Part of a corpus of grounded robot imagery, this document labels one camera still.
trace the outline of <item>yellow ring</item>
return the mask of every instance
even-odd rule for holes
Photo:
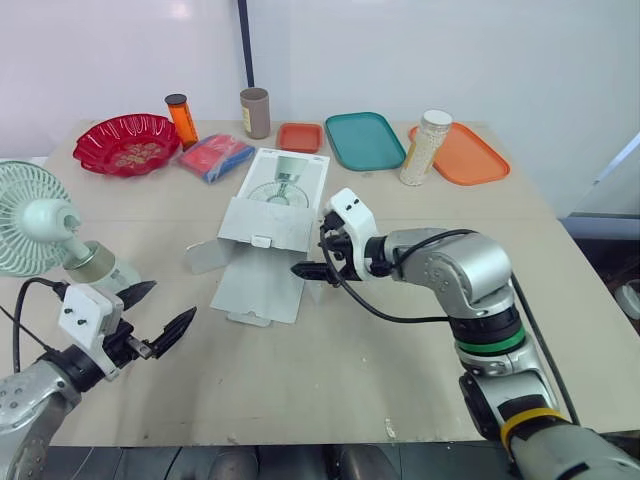
[[[560,415],[559,412],[555,411],[552,408],[532,408],[531,410],[525,410],[524,412],[520,412],[517,415],[514,415],[509,420],[507,420],[500,429],[500,440],[502,441],[502,445],[504,445],[504,448],[506,448],[507,451],[510,451],[509,445],[507,445],[507,439],[509,438],[509,433],[511,432],[511,430],[513,430],[521,423],[537,417],[557,417],[565,420],[565,418]]]

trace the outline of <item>white cardboard box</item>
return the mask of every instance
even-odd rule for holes
[[[307,259],[329,157],[261,148],[218,238],[194,245],[194,273],[226,265],[211,307],[229,320],[267,326],[293,323],[304,280],[290,268]]]

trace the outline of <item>white table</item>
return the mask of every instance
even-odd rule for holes
[[[211,445],[439,441],[479,438],[458,389],[462,368],[447,325],[396,325],[370,316],[342,290],[322,304],[305,290],[298,321],[257,328],[230,322],[208,307],[222,270],[193,276],[187,246],[216,235],[242,165],[206,185],[170,166],[132,179],[80,168],[71,157],[79,125],[46,166],[66,186],[84,217],[80,236],[99,239],[158,286],[126,318],[139,338],[192,305],[186,336],[161,360],[138,360],[113,383],[85,395],[54,438],[58,445]],[[598,431],[640,428],[640,341],[594,271],[517,164],[481,124],[469,124],[510,161],[506,179],[460,187],[433,172],[405,187],[394,171],[352,172],[332,159],[325,199],[344,186],[376,215],[381,232],[467,227],[498,240],[553,351],[585,425]],[[408,143],[411,124],[398,124]],[[278,125],[273,126],[274,134]],[[243,137],[240,122],[200,122]],[[275,135],[256,146],[273,146]],[[324,147],[321,153],[330,155]],[[394,187],[385,197],[383,185]],[[61,270],[49,278],[60,278]],[[19,279],[0,280],[0,301],[12,306]],[[398,315],[439,315],[427,290],[390,280],[357,285],[373,304]],[[59,303],[33,287],[24,321],[58,348]],[[10,373],[10,330],[0,323]],[[23,340],[23,365],[39,353]],[[390,422],[396,438],[390,438]]]

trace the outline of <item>black pole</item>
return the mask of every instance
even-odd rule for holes
[[[238,0],[238,14],[240,15],[240,31],[242,33],[242,51],[244,52],[244,67],[247,70],[247,85],[255,87],[253,81],[253,61],[251,60],[251,37],[249,35],[249,15],[247,14],[247,0]]]

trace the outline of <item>teal tray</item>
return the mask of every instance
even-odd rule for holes
[[[404,148],[378,113],[334,115],[324,124],[333,153],[349,170],[386,170],[404,161]]]

